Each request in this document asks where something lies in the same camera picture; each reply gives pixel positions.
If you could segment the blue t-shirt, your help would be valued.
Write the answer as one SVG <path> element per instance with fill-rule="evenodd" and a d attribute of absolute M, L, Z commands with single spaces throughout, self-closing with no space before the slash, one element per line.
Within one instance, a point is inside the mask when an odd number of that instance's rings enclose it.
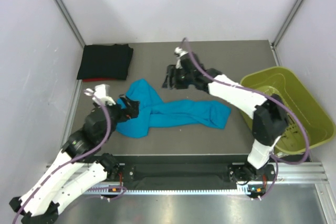
<path fill-rule="evenodd" d="M 218 101 L 163 102 L 145 79 L 133 82 L 126 96 L 140 102 L 139 115 L 135 119 L 118 123 L 116 131 L 131 138 L 145 137 L 153 127 L 202 124 L 215 129 L 224 129 L 231 114 L 231 108 Z"/>

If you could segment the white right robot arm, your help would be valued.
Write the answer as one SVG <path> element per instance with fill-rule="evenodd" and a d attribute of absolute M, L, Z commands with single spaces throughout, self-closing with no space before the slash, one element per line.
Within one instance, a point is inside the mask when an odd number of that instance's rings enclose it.
<path fill-rule="evenodd" d="M 265 98 L 261 94 L 245 90 L 239 83 L 214 68 L 205 69 L 201 63 L 194 66 L 193 63 L 199 61 L 195 53 L 189 54 L 182 48 L 176 48 L 174 54 L 177 62 L 167 67 L 162 87 L 187 89 L 194 86 L 244 112 L 252 120 L 251 132 L 254 137 L 244 170 L 248 178 L 258 179 L 264 174 L 270 154 L 289 124 L 280 96 L 274 94 Z"/>

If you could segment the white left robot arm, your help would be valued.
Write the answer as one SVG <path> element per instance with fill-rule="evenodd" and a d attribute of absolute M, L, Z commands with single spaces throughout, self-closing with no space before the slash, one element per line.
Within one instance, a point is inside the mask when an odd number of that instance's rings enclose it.
<path fill-rule="evenodd" d="M 79 196 L 104 180 L 119 177 L 120 165 L 108 153 L 96 156 L 116 130 L 117 124 L 139 115 L 139 101 L 126 95 L 119 98 L 92 92 L 94 108 L 82 128 L 73 132 L 39 181 L 22 196 L 9 202 L 16 212 L 13 223 L 55 223 L 60 214 Z"/>

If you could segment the folded black t-shirt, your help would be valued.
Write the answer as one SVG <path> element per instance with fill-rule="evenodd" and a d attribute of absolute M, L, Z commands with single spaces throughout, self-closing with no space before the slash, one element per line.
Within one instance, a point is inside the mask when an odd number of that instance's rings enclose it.
<path fill-rule="evenodd" d="M 128 44 L 86 45 L 77 73 L 78 80 L 126 80 L 134 49 Z"/>

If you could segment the folded red t-shirt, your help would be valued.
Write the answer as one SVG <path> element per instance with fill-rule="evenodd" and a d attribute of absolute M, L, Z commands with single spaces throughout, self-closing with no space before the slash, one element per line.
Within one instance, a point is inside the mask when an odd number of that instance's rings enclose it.
<path fill-rule="evenodd" d="M 112 81 L 116 80 L 116 78 L 88 78 L 82 79 L 82 82 L 101 82 L 101 81 Z"/>

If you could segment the green plastic laundry basket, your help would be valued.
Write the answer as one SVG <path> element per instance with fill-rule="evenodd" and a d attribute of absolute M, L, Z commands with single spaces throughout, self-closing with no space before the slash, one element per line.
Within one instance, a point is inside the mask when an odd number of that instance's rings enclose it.
<path fill-rule="evenodd" d="M 300 120 L 309 138 L 310 148 L 331 141 L 335 137 L 335 123 L 315 100 L 299 78 L 284 67 L 271 67 L 243 77 L 240 84 L 267 95 L 277 94 Z M 306 150 L 301 130 L 293 117 L 275 147 L 279 157 L 302 154 Z"/>

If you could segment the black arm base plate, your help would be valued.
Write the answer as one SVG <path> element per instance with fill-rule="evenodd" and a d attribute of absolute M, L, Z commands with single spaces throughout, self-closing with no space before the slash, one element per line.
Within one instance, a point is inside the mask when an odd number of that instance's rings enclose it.
<path fill-rule="evenodd" d="M 244 167 L 247 155 L 116 155 L 120 168 L 108 182 L 128 190 L 217 190 L 245 183 L 269 185 L 275 177 L 272 163 L 254 178 Z"/>

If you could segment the left aluminium corner post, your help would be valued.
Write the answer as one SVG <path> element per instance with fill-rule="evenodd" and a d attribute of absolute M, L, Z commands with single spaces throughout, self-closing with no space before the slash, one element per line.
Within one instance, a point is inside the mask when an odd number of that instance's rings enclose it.
<path fill-rule="evenodd" d="M 77 42 L 83 48 L 85 46 L 85 41 L 84 41 L 82 35 L 80 34 L 80 31 L 77 28 L 73 18 L 71 17 L 71 14 L 68 11 L 68 8 L 65 6 L 63 0 L 54 0 L 54 2 L 56 3 L 61 15 L 65 19 L 65 21 L 66 21 L 67 25 L 69 26 L 71 32 L 75 36 Z"/>

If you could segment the aluminium corner post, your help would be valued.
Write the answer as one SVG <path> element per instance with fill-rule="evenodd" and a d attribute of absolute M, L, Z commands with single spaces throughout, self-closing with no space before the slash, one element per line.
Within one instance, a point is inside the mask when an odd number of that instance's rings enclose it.
<path fill-rule="evenodd" d="M 83 48 L 85 46 L 85 41 L 84 41 L 82 35 L 80 34 L 80 31 L 77 28 L 73 18 L 71 17 L 71 14 L 68 11 L 68 8 L 65 6 L 63 0 L 54 0 L 54 2 L 56 3 L 61 15 L 65 19 L 65 21 L 66 21 L 67 25 L 69 26 L 71 32 L 75 36 L 77 42 Z"/>
<path fill-rule="evenodd" d="M 273 49 L 276 49 L 276 47 L 280 44 L 283 36 L 285 35 L 286 31 L 288 30 L 289 26 L 291 25 L 292 21 L 294 20 L 304 1 L 305 0 L 295 0 L 284 22 L 280 26 L 280 29 L 277 32 L 273 42 L 271 43 Z"/>

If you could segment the aluminium front frame rail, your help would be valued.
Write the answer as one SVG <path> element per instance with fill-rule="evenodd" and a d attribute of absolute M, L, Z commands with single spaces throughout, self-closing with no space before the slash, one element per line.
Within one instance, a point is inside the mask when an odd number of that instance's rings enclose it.
<path fill-rule="evenodd" d="M 62 194 L 72 191 L 92 195 L 247 195 L 258 198 L 276 184 L 326 184 L 326 173 L 319 163 L 291 166 L 270 163 L 255 177 L 250 177 L 242 163 L 170 163 L 120 164 L 119 172 L 98 180 L 93 169 L 88 176 L 86 164 L 71 177 L 74 188 L 65 185 Z"/>

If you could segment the right aluminium corner post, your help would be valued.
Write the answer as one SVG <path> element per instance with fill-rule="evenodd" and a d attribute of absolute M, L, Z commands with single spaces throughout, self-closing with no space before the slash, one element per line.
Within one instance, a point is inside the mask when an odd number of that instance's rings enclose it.
<path fill-rule="evenodd" d="M 288 30 L 289 26 L 291 25 L 292 21 L 294 20 L 304 1 L 305 0 L 295 0 L 284 22 L 280 26 L 280 29 L 277 32 L 273 42 L 271 43 L 273 49 L 276 49 L 276 47 L 280 44 L 283 36 L 285 35 L 286 31 Z"/>

